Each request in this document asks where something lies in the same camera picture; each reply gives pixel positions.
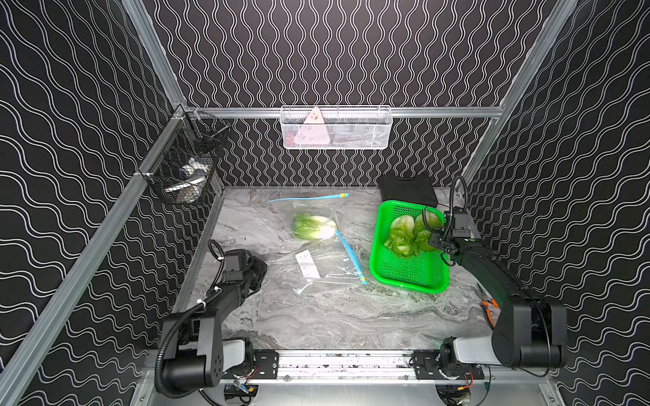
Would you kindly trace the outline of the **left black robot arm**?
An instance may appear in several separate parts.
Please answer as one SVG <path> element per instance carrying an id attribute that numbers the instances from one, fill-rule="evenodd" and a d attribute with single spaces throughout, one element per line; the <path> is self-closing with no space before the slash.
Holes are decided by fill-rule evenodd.
<path id="1" fill-rule="evenodd" d="M 181 399 L 216 387 L 226 375 L 247 377 L 257 369 L 248 338 L 225 339 L 227 317 L 259 292 L 267 264 L 248 250 L 227 250 L 215 240 L 208 252 L 218 271 L 203 298 L 190 309 L 164 320 L 154 363 L 154 387 L 169 399 Z"/>

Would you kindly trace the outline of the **clear zip-top bag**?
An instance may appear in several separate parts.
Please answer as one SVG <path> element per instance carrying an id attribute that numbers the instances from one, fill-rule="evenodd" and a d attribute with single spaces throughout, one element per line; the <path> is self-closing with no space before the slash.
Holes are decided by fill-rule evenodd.
<path id="1" fill-rule="evenodd" d="M 335 235 L 339 234 L 340 226 L 338 211 L 349 197 L 349 193 L 338 193 L 329 196 L 286 197 L 270 200 L 267 204 L 269 204 L 269 206 L 283 218 L 284 222 L 288 225 L 289 235 L 296 239 L 293 235 L 293 218 L 296 213 L 307 213 L 313 216 L 330 218 L 334 220 L 337 225 Z"/>
<path id="2" fill-rule="evenodd" d="M 297 295 L 356 289 L 367 279 L 354 251 L 339 232 L 311 241 L 273 261 L 272 280 Z"/>

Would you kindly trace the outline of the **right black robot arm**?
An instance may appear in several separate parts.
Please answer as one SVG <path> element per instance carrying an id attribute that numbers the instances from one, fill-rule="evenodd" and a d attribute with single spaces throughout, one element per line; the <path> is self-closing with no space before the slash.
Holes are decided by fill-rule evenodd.
<path id="1" fill-rule="evenodd" d="M 428 244 L 441 251 L 447 265 L 470 272 L 499 306 L 499 317 L 488 336 L 447 338 L 440 349 L 440 367 L 445 373 L 465 365 L 501 365 L 532 374 L 546 373 L 565 365 L 567 359 L 567 309 L 558 299 L 535 294 L 501 262 L 480 239 L 474 239 L 467 211 L 445 213 L 442 228 L 433 228 Z"/>

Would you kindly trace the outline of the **green plastic basket tray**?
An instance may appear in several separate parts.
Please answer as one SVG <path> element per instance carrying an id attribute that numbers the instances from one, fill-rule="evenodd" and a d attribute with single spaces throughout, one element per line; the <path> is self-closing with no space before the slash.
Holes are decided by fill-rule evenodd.
<path id="1" fill-rule="evenodd" d="M 448 258 L 446 255 L 436 250 L 411 258 L 400 258 L 384 247 L 392 221 L 404 215 L 416 219 L 423 211 L 438 211 L 444 221 L 443 213 L 430 206 L 403 201 L 384 201 L 379 206 L 369 268 L 381 284 L 423 294 L 440 294 L 450 284 L 450 267 L 445 263 Z"/>

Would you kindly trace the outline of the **cabbage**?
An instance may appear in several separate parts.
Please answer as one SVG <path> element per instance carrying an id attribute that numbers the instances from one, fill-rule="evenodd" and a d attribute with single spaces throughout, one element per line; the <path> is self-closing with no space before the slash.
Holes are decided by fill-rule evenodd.
<path id="1" fill-rule="evenodd" d="M 420 255 L 422 253 L 434 252 L 436 249 L 429 244 L 433 230 L 442 230 L 443 221 L 439 216 L 438 211 L 423 211 L 415 219 L 413 228 L 414 234 L 414 253 Z"/>
<path id="2" fill-rule="evenodd" d="M 293 220 L 293 235 L 299 240 L 325 240 L 337 231 L 335 221 L 330 218 L 296 213 Z"/>
<path id="3" fill-rule="evenodd" d="M 411 258 L 419 253 L 415 243 L 415 219 L 404 215 L 392 221 L 384 247 L 400 258 Z"/>

